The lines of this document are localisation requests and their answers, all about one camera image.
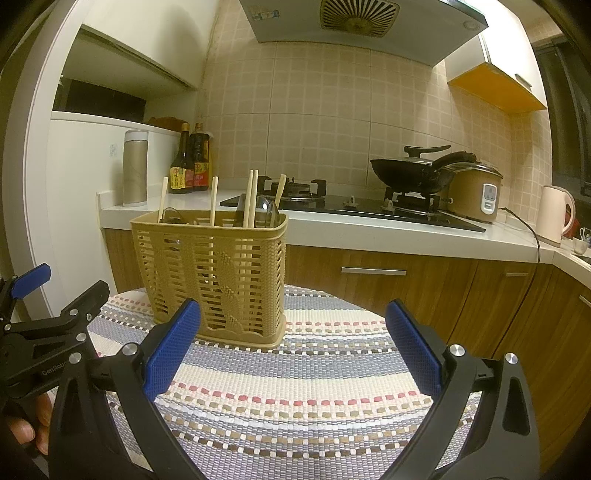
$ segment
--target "range hood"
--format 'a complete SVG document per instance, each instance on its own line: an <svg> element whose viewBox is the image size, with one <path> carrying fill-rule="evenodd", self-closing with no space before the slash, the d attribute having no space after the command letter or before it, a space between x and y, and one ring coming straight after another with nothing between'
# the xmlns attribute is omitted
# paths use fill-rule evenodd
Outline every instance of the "range hood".
<svg viewBox="0 0 591 480"><path fill-rule="evenodd" d="M379 50L435 66L488 25L460 0L240 0L259 42Z"/></svg>

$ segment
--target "lid handle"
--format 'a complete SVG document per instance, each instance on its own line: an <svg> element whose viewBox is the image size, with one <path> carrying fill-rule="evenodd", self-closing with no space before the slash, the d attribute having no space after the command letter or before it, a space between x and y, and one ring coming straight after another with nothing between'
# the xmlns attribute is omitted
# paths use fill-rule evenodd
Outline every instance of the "lid handle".
<svg viewBox="0 0 591 480"><path fill-rule="evenodd" d="M410 147L407 145L404 147L404 152L411 158L421 158L421 153L436 153L442 152L451 148L451 145L443 145L441 147Z"/></svg>

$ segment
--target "upper cabinet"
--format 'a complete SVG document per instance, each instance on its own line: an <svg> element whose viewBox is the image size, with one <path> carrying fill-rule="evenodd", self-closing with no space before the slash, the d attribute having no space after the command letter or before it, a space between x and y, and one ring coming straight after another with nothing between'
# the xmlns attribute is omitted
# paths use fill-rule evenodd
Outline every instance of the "upper cabinet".
<svg viewBox="0 0 591 480"><path fill-rule="evenodd" d="M196 89L218 5L219 0L96 0L83 28Z"/></svg>
<svg viewBox="0 0 591 480"><path fill-rule="evenodd" d="M534 51L516 15L496 0L467 0L488 28L446 58L447 81L507 113L548 107Z"/></svg>

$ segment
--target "gas stove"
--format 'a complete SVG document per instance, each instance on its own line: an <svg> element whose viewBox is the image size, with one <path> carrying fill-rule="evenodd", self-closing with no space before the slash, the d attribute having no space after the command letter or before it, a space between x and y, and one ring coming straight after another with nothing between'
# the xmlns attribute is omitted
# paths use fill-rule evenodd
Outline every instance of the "gas stove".
<svg viewBox="0 0 591 480"><path fill-rule="evenodd" d="M274 200L277 194L278 182L271 182L269 177L260 177L257 194ZM220 203L222 207L237 207L240 197L234 197ZM296 183L294 179L285 184L281 203L281 210L296 210L299 212L335 213L338 215L363 216L370 218L384 218L401 222L422 223L425 225L444 226L472 232L486 230L473 223L460 220L439 210L439 197L431 195L428 198L407 195L394 196L391 189L387 189L384 200L363 199L357 197L343 197L326 194L326 181L313 180L310 184Z"/></svg>

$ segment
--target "cabinet door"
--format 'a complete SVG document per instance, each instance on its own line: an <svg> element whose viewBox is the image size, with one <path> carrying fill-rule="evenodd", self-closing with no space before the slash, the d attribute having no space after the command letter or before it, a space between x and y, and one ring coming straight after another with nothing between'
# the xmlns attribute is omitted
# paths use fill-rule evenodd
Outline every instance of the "cabinet door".
<svg viewBox="0 0 591 480"><path fill-rule="evenodd" d="M496 0L469 0L486 17L481 33L489 62L548 106L544 85L530 39L519 18Z"/></svg>
<svg viewBox="0 0 591 480"><path fill-rule="evenodd" d="M535 264L480 260L449 343L491 358L525 296L534 268ZM545 268L539 266L540 275Z"/></svg>
<svg viewBox="0 0 591 480"><path fill-rule="evenodd" d="M218 5L219 0L100 0L84 25L198 88Z"/></svg>
<svg viewBox="0 0 591 480"><path fill-rule="evenodd" d="M447 341L462 311L476 261L315 247L287 247L285 282L315 288L378 315L402 300Z"/></svg>
<svg viewBox="0 0 591 480"><path fill-rule="evenodd" d="M591 405L591 291L557 268L531 291L497 352L515 353L524 369L545 471Z"/></svg>

